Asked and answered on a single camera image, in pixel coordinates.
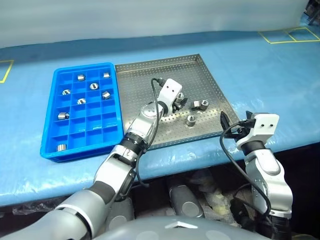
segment floor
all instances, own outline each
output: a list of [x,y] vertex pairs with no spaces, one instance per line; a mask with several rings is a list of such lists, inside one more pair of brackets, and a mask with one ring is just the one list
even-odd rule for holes
[[[309,234],[320,238],[320,143],[295,148],[275,154],[285,169],[285,179],[293,192],[292,231]],[[225,195],[232,193],[240,185],[246,183],[231,164],[223,164],[209,168],[217,186]],[[192,191],[203,199],[197,186],[190,183],[195,172],[185,172],[179,176]],[[136,218],[150,215],[170,215],[170,200],[166,186],[166,177],[154,179],[150,188],[135,187],[131,191]],[[0,218],[0,237],[26,227],[44,215],[36,212],[28,215],[6,213]]]

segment stainless steel tray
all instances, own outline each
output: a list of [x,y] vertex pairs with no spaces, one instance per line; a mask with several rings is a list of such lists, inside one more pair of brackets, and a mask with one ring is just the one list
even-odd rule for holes
[[[125,131],[140,113],[140,108],[154,101],[152,78],[176,80],[182,85],[184,96],[188,97],[183,109],[161,119],[152,148],[220,135],[221,111],[228,115],[232,124],[239,121],[199,54],[120,64],[115,70]],[[208,100],[207,110],[192,110],[191,103],[196,100]],[[197,118],[193,127],[186,124],[190,114]]]

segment metal perforated tray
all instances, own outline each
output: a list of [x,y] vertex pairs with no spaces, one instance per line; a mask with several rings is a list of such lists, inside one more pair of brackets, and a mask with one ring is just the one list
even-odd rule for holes
[[[239,121],[199,54],[120,64],[115,66],[115,70],[125,131],[140,113],[140,108],[154,101],[150,84],[152,78],[177,81],[182,85],[184,96],[188,97],[183,109],[161,119],[152,148],[220,135],[221,111],[228,115],[231,123]],[[191,109],[192,102],[196,100],[208,100],[207,110]],[[186,124],[190,114],[197,118],[193,127]]]

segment yellow tape marking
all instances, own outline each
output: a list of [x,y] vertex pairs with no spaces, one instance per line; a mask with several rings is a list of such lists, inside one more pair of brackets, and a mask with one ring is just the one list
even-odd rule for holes
[[8,75],[9,75],[9,72],[12,68],[12,65],[14,64],[14,61],[15,60],[3,60],[3,61],[0,61],[0,63],[10,63],[10,66],[8,67],[8,69],[6,70],[5,74],[4,74],[4,77],[3,79],[0,81],[0,84],[4,84]]
[[[296,40],[291,34],[288,33],[288,31],[295,31],[295,30],[307,30],[309,33],[311,33],[316,38],[316,40]],[[315,33],[313,33],[307,27],[290,28],[290,29],[283,30],[283,32],[286,33],[292,39],[292,41],[270,41],[269,39],[267,39],[266,36],[264,36],[262,31],[258,31],[258,34],[260,34],[268,44],[292,44],[292,43],[317,43],[317,42],[320,42],[320,37],[318,37]]]

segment table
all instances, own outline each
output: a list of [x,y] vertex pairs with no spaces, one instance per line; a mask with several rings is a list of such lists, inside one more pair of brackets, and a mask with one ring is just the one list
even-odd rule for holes
[[[320,36],[317,26],[308,28]],[[267,143],[274,152],[320,142],[320,42],[269,44],[257,32],[204,32],[3,48],[0,61],[14,63],[0,84],[0,206],[87,188],[106,157],[55,163],[40,156],[55,69],[198,53],[240,119],[246,110],[280,115]],[[0,76],[9,63],[0,62]],[[232,140],[226,145],[237,160],[243,158]],[[141,158],[139,171],[142,179],[150,179],[226,162],[213,137],[151,150]]]

